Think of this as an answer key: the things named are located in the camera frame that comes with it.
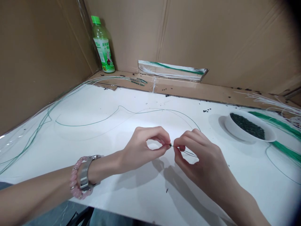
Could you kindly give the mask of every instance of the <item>finger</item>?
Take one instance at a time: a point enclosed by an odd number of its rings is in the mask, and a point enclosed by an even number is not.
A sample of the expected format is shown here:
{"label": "finger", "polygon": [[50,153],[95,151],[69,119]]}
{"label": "finger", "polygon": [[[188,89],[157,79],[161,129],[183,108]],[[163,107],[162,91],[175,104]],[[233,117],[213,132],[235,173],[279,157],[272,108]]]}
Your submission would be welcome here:
{"label": "finger", "polygon": [[161,148],[147,151],[147,154],[152,161],[154,159],[157,159],[157,158],[163,156],[168,149],[170,149],[169,145],[163,145]]}
{"label": "finger", "polygon": [[150,139],[151,137],[158,137],[161,141],[164,142],[164,144],[170,144],[169,134],[161,126],[145,128],[141,131],[141,133],[143,133],[146,140]]}
{"label": "finger", "polygon": [[192,176],[192,165],[183,158],[182,153],[177,147],[173,147],[175,151],[175,162],[189,178]]}
{"label": "finger", "polygon": [[190,139],[194,140],[195,142],[198,142],[199,144],[206,146],[208,144],[208,139],[204,139],[200,135],[191,132],[191,131],[185,131],[181,137],[189,137]]}
{"label": "finger", "polygon": [[198,142],[192,140],[187,136],[181,136],[173,142],[174,147],[180,147],[181,145],[189,148],[199,159],[202,159],[206,156],[207,152],[204,150],[204,146],[199,144]]}
{"label": "finger", "polygon": [[179,149],[180,149],[180,151],[185,151],[185,150],[186,150],[186,147],[185,147],[184,145],[180,145],[180,146],[179,146]]}
{"label": "finger", "polygon": [[201,131],[199,131],[198,129],[193,129],[192,132],[195,133],[195,134],[197,134],[197,135],[199,135],[199,136],[201,136],[205,140],[209,141],[209,139]]}
{"label": "finger", "polygon": [[151,137],[150,140],[155,140],[162,144],[162,140],[160,140],[158,137]]}

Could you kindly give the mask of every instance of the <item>white table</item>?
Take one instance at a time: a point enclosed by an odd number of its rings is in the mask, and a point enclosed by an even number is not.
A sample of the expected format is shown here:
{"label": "white table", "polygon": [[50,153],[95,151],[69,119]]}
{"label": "white table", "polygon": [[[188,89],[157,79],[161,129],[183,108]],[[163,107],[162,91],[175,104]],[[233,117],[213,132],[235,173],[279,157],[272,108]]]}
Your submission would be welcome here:
{"label": "white table", "polygon": [[[67,127],[55,122],[57,119],[68,125],[93,123],[111,115],[119,105],[133,112],[159,108],[177,110],[189,116],[213,143],[221,147],[232,173],[255,197],[268,221],[272,225],[288,224],[298,206],[301,185],[292,182],[269,161],[265,154],[267,143],[242,142],[227,132],[224,118],[239,107],[130,89],[112,91],[87,85],[62,101],[51,113],[53,121],[43,126],[27,152],[0,175],[0,181],[16,184],[73,165],[83,155],[108,155],[121,150],[137,126],[163,126],[172,143],[186,130],[196,128],[188,117],[177,112],[132,114],[123,108],[107,120],[90,126]],[[0,139],[0,162],[22,151],[43,115],[45,113]],[[283,132],[277,133],[280,142],[301,150],[296,140]],[[149,142],[149,146],[157,148],[158,143]],[[301,183],[298,168],[273,147],[268,153],[279,169]],[[185,158],[191,163],[196,161],[188,155]],[[73,198],[71,201],[159,225],[225,225],[221,217],[229,219],[175,164],[172,149],[135,171],[103,180],[85,200]]]}

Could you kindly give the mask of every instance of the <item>bottle cap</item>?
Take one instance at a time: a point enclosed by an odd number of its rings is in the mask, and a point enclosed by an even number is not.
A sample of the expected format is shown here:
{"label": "bottle cap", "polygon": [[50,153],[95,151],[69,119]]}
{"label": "bottle cap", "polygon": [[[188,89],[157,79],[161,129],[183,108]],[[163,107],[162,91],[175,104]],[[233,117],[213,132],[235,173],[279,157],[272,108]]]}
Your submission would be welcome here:
{"label": "bottle cap", "polygon": [[92,18],[92,22],[94,24],[101,24],[99,17],[97,17],[97,16],[91,16],[91,18]]}

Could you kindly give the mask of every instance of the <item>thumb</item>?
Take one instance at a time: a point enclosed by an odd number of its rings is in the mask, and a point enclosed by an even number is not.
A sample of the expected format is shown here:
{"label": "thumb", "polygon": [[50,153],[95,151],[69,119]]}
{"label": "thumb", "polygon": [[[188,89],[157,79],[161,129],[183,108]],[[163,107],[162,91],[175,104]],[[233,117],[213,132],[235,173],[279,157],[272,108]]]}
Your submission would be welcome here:
{"label": "thumb", "polygon": [[157,159],[165,154],[165,152],[170,149],[170,145],[162,145],[161,148],[149,150],[148,155],[151,156],[152,159]]}

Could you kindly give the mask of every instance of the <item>white bowl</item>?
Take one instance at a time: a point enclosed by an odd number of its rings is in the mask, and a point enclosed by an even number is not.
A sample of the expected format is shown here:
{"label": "white bowl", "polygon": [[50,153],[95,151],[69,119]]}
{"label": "white bowl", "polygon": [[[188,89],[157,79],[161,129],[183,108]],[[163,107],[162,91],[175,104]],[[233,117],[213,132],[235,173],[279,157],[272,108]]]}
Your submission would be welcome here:
{"label": "white bowl", "polygon": [[[265,140],[259,139],[248,132],[244,131],[242,128],[240,128],[231,118],[230,114],[234,113],[240,116],[243,116],[250,122],[254,123],[255,125],[261,127],[264,130]],[[225,119],[225,126],[227,130],[237,138],[244,140],[244,141],[267,141],[267,142],[274,142],[277,139],[276,133],[273,131],[273,129],[266,124],[263,120],[260,118],[257,118],[256,116],[246,112],[246,111],[232,111]]]}

